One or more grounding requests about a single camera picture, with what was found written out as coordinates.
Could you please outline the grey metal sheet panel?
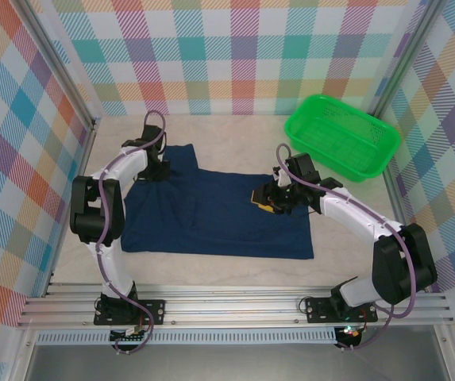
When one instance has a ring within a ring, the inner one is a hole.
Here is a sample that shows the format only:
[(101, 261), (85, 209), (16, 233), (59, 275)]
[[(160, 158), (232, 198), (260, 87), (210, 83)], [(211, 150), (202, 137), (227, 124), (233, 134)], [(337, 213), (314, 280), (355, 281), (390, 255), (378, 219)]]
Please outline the grey metal sheet panel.
[(154, 345), (132, 356), (108, 346), (38, 346), (24, 381), (450, 381), (423, 359), (340, 352), (328, 345)]

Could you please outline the navy blue t-shirt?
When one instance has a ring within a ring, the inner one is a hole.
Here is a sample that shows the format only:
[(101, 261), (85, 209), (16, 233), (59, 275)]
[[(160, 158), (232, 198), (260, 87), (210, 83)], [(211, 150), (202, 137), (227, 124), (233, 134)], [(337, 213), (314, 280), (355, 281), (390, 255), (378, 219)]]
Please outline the navy blue t-shirt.
[(271, 175), (202, 169), (190, 144), (167, 147), (164, 159), (168, 179), (137, 181), (125, 197), (124, 252), (313, 259), (305, 206), (278, 215), (251, 202)]

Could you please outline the aluminium side rail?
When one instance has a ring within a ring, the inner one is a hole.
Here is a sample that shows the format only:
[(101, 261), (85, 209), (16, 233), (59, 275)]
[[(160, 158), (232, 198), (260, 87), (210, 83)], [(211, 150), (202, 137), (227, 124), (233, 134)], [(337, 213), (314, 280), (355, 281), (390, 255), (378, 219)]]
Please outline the aluminium side rail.
[[(97, 136), (97, 129), (92, 129), (88, 133), (83, 155), (82, 155), (81, 161), (79, 163), (79, 168), (78, 168), (78, 172), (77, 172), (78, 175), (83, 175), (87, 168), (87, 163), (88, 163), (88, 160), (90, 159), (91, 151), (94, 146), (94, 141), (95, 141), (96, 136)], [(65, 210), (65, 212), (66, 212), (66, 214), (64, 215), (64, 223), (60, 230), (59, 239), (57, 241), (54, 252), (51, 256), (50, 262), (48, 263), (48, 268), (46, 269), (46, 272), (44, 275), (44, 283), (43, 283), (42, 287), (40, 288), (40, 297), (41, 298), (43, 298), (46, 295), (48, 285), (50, 284), (52, 277), (54, 276), (56, 264), (57, 264), (57, 262), (59, 260), (59, 256), (60, 256), (60, 251), (61, 251), (61, 248), (63, 247), (64, 240), (65, 240), (67, 231), (69, 229), (70, 207), (68, 207)]]
[(418, 293), (425, 290), (437, 278), (429, 242), (424, 229), (416, 223), (409, 223), (404, 217), (403, 207), (397, 194), (396, 182), (391, 177), (389, 170), (384, 171), (383, 177), (388, 189), (395, 220), (401, 225), (400, 235), (410, 253), (411, 268), (414, 270), (415, 288)]

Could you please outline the green plastic basket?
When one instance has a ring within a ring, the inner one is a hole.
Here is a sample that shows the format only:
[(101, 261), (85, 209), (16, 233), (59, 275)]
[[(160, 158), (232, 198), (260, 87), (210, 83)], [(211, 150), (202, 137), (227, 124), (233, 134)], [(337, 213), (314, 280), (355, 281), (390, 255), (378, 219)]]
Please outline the green plastic basket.
[(295, 149), (357, 183), (381, 175), (401, 144), (395, 127), (323, 94), (306, 98), (284, 132)]

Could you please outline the aluminium frame post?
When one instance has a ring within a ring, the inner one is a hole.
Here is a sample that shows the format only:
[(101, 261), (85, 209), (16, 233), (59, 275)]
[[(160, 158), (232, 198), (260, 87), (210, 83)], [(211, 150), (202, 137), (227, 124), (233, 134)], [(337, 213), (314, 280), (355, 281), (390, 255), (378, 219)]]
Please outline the aluminium frame post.
[(33, 10), (29, 0), (9, 0), (25, 27), (35, 40), (41, 55), (46, 60), (53, 74), (56, 75), (58, 82), (64, 89), (75, 111), (86, 124), (88, 131), (95, 131), (95, 117), (87, 108), (83, 97), (75, 86), (64, 62), (60, 58), (51, 38), (46, 33), (44, 26), (41, 24), (37, 13)]
[(382, 118), (447, 2), (408, 0), (364, 103), (373, 117)]

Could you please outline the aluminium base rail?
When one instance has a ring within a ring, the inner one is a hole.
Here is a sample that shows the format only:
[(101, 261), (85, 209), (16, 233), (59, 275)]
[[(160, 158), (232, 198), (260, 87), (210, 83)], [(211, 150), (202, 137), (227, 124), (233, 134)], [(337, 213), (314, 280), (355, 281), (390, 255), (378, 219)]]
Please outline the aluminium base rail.
[[(304, 327), (305, 296), (326, 297), (328, 287), (234, 287), (137, 285), (140, 298), (165, 301), (165, 329)], [(26, 301), (21, 329), (91, 328), (94, 283), (52, 283), (40, 298)]]

